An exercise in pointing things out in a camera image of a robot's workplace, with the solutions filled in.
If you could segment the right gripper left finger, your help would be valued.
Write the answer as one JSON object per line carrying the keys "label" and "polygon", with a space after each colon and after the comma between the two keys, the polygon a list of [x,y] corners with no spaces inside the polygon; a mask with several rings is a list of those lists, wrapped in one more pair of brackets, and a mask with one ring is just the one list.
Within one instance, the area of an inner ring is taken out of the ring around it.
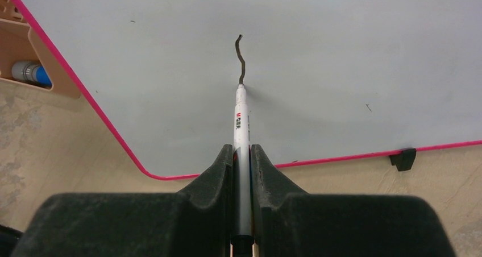
{"label": "right gripper left finger", "polygon": [[231,145],[176,193],[62,193],[36,211],[14,256],[228,256]]}

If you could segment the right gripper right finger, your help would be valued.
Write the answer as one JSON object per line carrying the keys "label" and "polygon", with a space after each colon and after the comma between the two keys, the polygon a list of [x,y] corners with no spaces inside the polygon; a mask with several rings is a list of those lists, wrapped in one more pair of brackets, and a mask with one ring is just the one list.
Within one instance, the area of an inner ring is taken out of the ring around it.
{"label": "right gripper right finger", "polygon": [[258,256],[454,256],[434,209],[407,195],[310,194],[251,147]]}

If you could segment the white whiteboard marker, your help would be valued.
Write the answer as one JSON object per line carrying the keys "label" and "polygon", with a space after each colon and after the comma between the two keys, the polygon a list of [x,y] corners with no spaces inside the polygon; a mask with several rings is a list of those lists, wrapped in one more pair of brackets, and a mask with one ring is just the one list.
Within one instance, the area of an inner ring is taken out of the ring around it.
{"label": "white whiteboard marker", "polygon": [[233,143],[233,256],[252,256],[251,147],[247,91],[243,84],[236,90]]}

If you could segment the pink-framed whiteboard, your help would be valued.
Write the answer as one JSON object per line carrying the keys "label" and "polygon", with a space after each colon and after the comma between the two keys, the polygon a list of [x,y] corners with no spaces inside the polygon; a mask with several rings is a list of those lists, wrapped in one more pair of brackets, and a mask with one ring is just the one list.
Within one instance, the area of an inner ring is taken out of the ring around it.
{"label": "pink-framed whiteboard", "polygon": [[282,166],[481,143],[481,0],[12,0],[138,168]]}

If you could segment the left black whiteboard foot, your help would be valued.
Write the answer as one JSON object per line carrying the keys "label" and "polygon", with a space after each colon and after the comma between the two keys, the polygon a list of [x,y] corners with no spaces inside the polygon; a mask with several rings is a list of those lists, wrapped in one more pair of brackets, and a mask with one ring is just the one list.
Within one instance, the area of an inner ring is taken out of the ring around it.
{"label": "left black whiteboard foot", "polygon": [[412,169],[416,158],[417,150],[409,148],[402,150],[398,154],[389,155],[390,163],[395,166],[399,172],[409,171]]}

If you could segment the blue small item in tray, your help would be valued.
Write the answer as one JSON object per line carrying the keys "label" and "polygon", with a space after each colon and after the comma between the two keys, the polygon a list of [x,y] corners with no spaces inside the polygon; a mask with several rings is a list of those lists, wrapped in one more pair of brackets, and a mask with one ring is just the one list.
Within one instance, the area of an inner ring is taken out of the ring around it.
{"label": "blue small item in tray", "polygon": [[11,68],[12,77],[19,81],[24,81],[50,88],[52,82],[44,67],[36,61],[17,61]]}

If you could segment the orange plastic file organizer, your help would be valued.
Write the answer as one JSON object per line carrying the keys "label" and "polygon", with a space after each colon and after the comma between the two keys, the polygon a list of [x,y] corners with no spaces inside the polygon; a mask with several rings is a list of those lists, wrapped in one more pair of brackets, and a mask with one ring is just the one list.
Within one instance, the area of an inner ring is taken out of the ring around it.
{"label": "orange plastic file organizer", "polygon": [[[50,84],[15,76],[14,65],[35,63],[47,73]],[[13,0],[1,0],[1,82],[79,98],[81,92],[41,38],[28,24]]]}

